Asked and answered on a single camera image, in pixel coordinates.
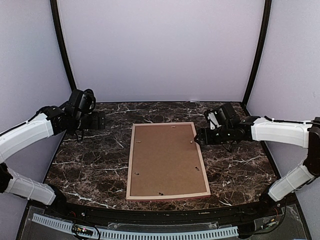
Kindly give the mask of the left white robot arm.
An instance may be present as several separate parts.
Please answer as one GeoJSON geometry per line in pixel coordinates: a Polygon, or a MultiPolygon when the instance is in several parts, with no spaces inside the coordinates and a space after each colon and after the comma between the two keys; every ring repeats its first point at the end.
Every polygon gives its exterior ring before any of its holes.
{"type": "Polygon", "coordinates": [[[10,159],[21,158],[23,153],[31,157],[31,150],[35,150],[39,160],[53,151],[50,147],[44,153],[40,152],[41,147],[50,143],[49,138],[66,133],[82,140],[87,130],[103,130],[106,114],[96,111],[95,107],[96,97],[92,89],[75,89],[62,105],[44,106],[30,119],[1,132],[0,192],[50,206],[58,217],[67,218],[71,208],[62,191],[50,183],[33,179],[30,174],[13,170],[10,159]]]}

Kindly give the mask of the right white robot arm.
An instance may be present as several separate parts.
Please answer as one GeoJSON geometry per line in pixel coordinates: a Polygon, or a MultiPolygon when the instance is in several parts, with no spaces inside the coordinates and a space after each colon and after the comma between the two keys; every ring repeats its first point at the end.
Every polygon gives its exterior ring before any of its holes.
{"type": "Polygon", "coordinates": [[[255,213],[266,217],[288,194],[298,191],[320,176],[320,119],[283,120],[267,116],[240,118],[231,103],[207,110],[207,128],[196,131],[200,146],[228,142],[264,142],[281,177],[260,195],[255,213]]]}

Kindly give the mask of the brown backing board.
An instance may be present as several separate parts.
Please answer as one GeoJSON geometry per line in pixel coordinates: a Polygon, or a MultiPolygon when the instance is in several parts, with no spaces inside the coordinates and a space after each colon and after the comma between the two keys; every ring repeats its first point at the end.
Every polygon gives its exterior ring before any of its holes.
{"type": "Polygon", "coordinates": [[[126,199],[166,201],[211,194],[193,122],[132,126],[126,199]]]}

